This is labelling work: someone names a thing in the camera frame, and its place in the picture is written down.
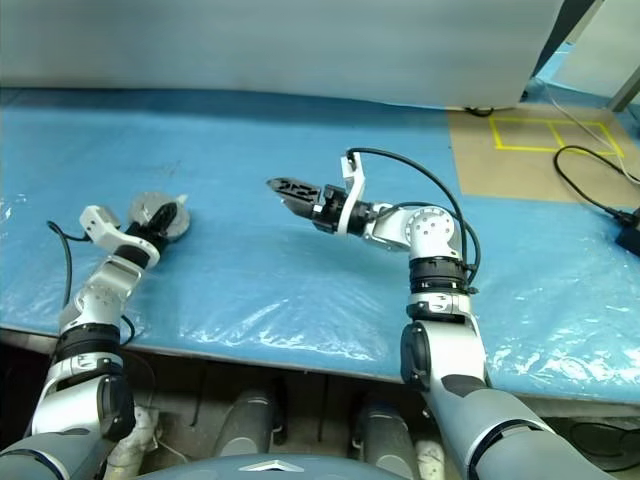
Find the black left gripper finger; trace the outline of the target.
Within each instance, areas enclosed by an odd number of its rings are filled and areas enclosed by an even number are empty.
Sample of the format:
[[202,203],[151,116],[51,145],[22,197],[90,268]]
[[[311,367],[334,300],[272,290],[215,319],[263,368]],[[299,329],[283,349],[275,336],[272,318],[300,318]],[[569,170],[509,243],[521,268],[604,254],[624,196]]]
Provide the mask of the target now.
[[168,202],[159,207],[148,221],[148,228],[152,231],[166,231],[177,215],[177,204]]
[[177,208],[177,215],[171,226],[160,233],[167,239],[179,239],[184,234],[184,211],[182,208]]

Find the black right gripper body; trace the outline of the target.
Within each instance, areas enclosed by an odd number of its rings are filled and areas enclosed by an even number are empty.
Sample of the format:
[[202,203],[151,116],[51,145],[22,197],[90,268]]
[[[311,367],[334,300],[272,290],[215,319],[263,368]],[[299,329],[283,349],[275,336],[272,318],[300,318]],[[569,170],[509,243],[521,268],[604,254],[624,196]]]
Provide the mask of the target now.
[[325,185],[312,208],[313,225],[322,232],[336,233],[347,196],[344,188]]

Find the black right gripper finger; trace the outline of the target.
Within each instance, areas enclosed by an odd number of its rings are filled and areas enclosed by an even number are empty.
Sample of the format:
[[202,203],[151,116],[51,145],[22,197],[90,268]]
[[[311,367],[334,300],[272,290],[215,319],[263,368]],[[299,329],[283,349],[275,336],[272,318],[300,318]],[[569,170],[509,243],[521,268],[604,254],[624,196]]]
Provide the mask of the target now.
[[298,217],[305,219],[311,219],[313,217],[314,199],[285,196],[281,199],[281,202]]
[[267,186],[282,198],[300,201],[317,201],[321,188],[291,177],[275,177],[266,182]]

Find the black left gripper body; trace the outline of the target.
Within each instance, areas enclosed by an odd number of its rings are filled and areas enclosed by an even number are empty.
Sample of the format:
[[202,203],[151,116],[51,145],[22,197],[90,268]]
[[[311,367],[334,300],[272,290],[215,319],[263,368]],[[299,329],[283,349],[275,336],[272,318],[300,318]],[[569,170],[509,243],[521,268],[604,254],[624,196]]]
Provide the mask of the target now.
[[166,248],[166,237],[159,231],[152,229],[149,225],[132,222],[127,228],[126,234],[142,238],[151,243],[156,249]]

